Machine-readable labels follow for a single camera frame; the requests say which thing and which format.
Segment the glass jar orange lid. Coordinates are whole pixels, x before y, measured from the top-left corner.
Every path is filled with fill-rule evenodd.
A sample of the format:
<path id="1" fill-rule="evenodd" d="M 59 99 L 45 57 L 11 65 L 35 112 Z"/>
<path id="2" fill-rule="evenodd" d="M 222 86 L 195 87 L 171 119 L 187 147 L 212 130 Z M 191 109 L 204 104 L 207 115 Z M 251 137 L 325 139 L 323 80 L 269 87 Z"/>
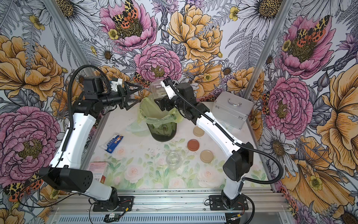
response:
<path id="1" fill-rule="evenodd" d="M 177 170 L 182 164 L 182 158 L 178 153 L 170 152 L 166 157 L 166 162 L 170 170 Z"/>

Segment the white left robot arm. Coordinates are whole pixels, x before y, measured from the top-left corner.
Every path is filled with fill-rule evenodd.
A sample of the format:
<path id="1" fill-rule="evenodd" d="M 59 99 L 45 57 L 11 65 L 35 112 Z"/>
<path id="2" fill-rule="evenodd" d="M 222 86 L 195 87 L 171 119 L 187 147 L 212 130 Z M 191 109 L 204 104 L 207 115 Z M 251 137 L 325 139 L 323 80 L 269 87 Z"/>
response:
<path id="1" fill-rule="evenodd" d="M 117 190 L 95 180 L 93 173 L 81 169 L 86 140 L 97 117 L 106 107 L 129 110 L 138 100 L 130 96 L 143 88 L 120 78 L 113 78 L 109 86 L 104 78 L 87 77 L 83 82 L 84 99 L 70 107 L 70 124 L 60 148 L 46 168 L 39 170 L 42 180 L 55 190 L 80 193 L 93 198 L 99 208 L 113 211 L 120 202 Z"/>

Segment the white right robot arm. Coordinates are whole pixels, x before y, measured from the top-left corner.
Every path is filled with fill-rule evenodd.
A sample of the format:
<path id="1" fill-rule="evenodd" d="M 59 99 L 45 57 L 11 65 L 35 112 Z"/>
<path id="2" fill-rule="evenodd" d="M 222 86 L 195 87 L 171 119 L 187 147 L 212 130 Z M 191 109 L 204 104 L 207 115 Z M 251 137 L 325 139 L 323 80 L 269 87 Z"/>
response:
<path id="1" fill-rule="evenodd" d="M 153 84 L 154 101 L 161 111 L 176 108 L 186 119 L 208 134 L 220 147 L 226 157 L 222 169 L 226 183 L 221 193 L 221 201 L 226 210 L 233 210 L 243 204 L 242 188 L 244 177 L 253 165 L 253 146 L 242 143 L 229 133 L 203 103 L 197 102 L 190 84 L 174 85 L 165 79 Z"/>

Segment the green plastic bin liner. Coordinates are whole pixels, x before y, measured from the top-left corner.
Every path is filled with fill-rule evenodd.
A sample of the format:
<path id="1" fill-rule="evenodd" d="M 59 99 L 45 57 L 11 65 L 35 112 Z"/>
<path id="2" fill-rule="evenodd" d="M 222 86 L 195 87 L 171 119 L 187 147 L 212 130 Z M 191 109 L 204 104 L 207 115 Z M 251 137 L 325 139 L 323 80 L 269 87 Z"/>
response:
<path id="1" fill-rule="evenodd" d="M 170 111 L 161 111 L 159 106 L 155 103 L 153 95 L 143 98 L 139 104 L 138 123 L 144 122 L 159 127 L 160 125 L 172 122 L 181 123 L 182 120 L 183 116 L 181 116 L 176 108 Z"/>

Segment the black mesh waste bin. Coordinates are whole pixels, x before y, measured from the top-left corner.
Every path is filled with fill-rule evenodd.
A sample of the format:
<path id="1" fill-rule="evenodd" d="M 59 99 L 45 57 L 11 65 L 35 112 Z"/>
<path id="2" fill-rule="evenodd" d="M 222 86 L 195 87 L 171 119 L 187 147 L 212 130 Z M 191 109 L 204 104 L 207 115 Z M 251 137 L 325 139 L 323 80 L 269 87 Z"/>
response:
<path id="1" fill-rule="evenodd" d="M 147 124 L 152 137 L 159 142 L 167 142 L 174 138 L 177 132 L 177 124 L 170 122 L 156 127 L 153 124 Z"/>

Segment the blue snack packet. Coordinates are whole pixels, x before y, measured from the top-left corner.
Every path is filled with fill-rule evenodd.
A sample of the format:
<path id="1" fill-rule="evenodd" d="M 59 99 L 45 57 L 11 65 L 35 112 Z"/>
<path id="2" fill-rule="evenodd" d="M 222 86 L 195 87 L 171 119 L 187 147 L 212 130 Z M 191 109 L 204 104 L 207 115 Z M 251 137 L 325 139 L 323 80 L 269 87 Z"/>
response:
<path id="1" fill-rule="evenodd" d="M 107 153 L 112 154 L 123 138 L 124 137 L 120 134 L 114 134 L 108 141 L 105 142 L 105 144 L 101 145 L 100 148 Z"/>

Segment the silver metal case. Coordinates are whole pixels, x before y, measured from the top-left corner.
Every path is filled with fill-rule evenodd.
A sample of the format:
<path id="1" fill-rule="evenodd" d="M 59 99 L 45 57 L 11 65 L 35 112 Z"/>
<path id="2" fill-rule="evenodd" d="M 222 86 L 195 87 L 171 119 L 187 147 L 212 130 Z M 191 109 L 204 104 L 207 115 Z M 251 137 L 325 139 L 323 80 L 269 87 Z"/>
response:
<path id="1" fill-rule="evenodd" d="M 241 129 L 253 106 L 252 101 L 224 91 L 215 100 L 211 112 L 217 120 Z"/>

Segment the pink red packet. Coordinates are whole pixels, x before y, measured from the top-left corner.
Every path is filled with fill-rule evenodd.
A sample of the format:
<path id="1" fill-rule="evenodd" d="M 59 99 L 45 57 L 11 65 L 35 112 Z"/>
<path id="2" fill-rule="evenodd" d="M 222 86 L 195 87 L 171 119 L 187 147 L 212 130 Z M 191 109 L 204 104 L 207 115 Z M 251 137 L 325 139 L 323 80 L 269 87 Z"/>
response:
<path id="1" fill-rule="evenodd" d="M 88 165 L 88 171 L 92 172 L 94 180 L 105 184 L 109 167 L 108 162 L 92 162 Z"/>

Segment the aluminium frame post left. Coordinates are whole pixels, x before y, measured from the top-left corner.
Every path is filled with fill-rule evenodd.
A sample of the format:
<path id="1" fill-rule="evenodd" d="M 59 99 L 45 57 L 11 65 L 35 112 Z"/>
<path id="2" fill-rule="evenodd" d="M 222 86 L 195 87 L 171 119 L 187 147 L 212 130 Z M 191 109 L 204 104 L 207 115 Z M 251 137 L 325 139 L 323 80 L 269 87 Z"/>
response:
<path id="1" fill-rule="evenodd" d="M 86 55 L 84 54 L 79 42 L 77 41 L 75 35 L 72 32 L 72 27 L 70 23 L 63 16 L 59 6 L 56 1 L 44 1 L 45 7 L 49 11 L 49 14 L 52 16 L 53 22 L 57 25 L 57 30 L 59 31 L 59 36 L 62 40 L 66 42 L 65 52 L 69 61 L 73 61 L 74 65 L 82 66 L 90 64 Z"/>

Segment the aluminium frame post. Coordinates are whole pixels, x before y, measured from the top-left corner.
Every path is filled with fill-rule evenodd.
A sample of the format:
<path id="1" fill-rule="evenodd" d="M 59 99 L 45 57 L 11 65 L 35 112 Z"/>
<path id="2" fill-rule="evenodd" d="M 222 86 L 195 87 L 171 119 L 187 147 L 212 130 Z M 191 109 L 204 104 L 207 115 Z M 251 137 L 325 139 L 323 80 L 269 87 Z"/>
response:
<path id="1" fill-rule="evenodd" d="M 249 96 L 251 95 L 251 92 L 253 91 L 255 83 L 258 80 L 260 73 L 262 71 L 262 68 L 265 64 L 266 58 L 268 57 L 270 50 L 271 50 L 274 42 L 276 41 L 282 26 L 284 25 L 285 19 L 288 16 L 293 3 L 294 3 L 293 0 L 286 0 L 286 1 L 282 2 L 280 10 L 278 12 L 278 15 L 277 15 L 275 22 L 273 24 L 273 28 L 270 31 L 270 33 L 268 34 L 267 41 L 265 42 L 264 48 L 259 56 L 259 59 L 255 65 L 255 68 L 252 72 L 252 77 L 248 83 L 248 86 L 246 87 L 246 89 L 244 91 L 243 97 L 245 99 L 249 99 Z"/>
<path id="2" fill-rule="evenodd" d="M 49 14 L 52 16 L 53 22 L 57 25 L 57 30 L 59 31 L 59 36 L 62 40 L 66 42 L 65 52 L 69 61 L 73 61 L 74 65 L 82 66 L 90 64 L 86 55 L 84 54 L 79 42 L 77 41 L 75 35 L 72 32 L 72 27 L 70 23 L 63 16 L 59 6 L 56 1 L 44 1 L 45 7 L 49 11 Z"/>

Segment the aluminium frame post right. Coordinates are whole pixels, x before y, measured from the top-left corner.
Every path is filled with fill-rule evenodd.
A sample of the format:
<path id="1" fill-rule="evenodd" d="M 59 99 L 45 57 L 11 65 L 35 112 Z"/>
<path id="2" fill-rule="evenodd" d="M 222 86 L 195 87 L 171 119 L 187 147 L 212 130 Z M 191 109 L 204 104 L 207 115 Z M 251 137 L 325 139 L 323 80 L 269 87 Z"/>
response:
<path id="1" fill-rule="evenodd" d="M 262 68 L 265 64 L 266 58 L 268 57 L 270 50 L 271 50 L 274 42 L 276 41 L 282 26 L 284 25 L 285 19 L 288 16 L 293 3 L 294 3 L 293 0 L 286 0 L 286 1 L 282 2 L 280 10 L 278 12 L 278 15 L 277 15 L 275 22 L 273 24 L 273 28 L 270 31 L 270 33 L 268 34 L 267 41 L 265 42 L 264 48 L 259 56 L 259 59 L 255 65 L 255 68 L 252 72 L 252 77 L 248 83 L 248 86 L 246 87 L 246 89 L 244 91 L 243 97 L 245 99 L 249 99 L 249 96 L 251 95 L 251 92 L 253 91 L 255 83 L 258 80 L 260 73 L 262 71 Z"/>

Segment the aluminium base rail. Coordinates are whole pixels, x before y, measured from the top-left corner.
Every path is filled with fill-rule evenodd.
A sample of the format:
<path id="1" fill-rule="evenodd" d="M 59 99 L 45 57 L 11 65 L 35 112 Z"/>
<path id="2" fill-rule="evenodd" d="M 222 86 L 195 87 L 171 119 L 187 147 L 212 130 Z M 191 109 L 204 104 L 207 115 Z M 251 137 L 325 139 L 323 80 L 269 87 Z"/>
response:
<path id="1" fill-rule="evenodd" d="M 255 206 L 253 224 L 293 224 L 295 221 L 282 193 L 275 193 L 270 187 L 245 187 L 243 194 Z M 181 224 L 225 223 L 235 211 L 224 209 L 213 211 L 210 196 L 221 193 L 220 189 L 164 189 L 164 190 L 122 190 L 122 199 L 129 211 L 118 220 L 119 224 Z M 57 204 L 50 212 L 49 224 L 103 224 L 106 216 L 114 217 L 118 211 L 93 211 L 93 205 L 85 196 L 71 196 Z"/>

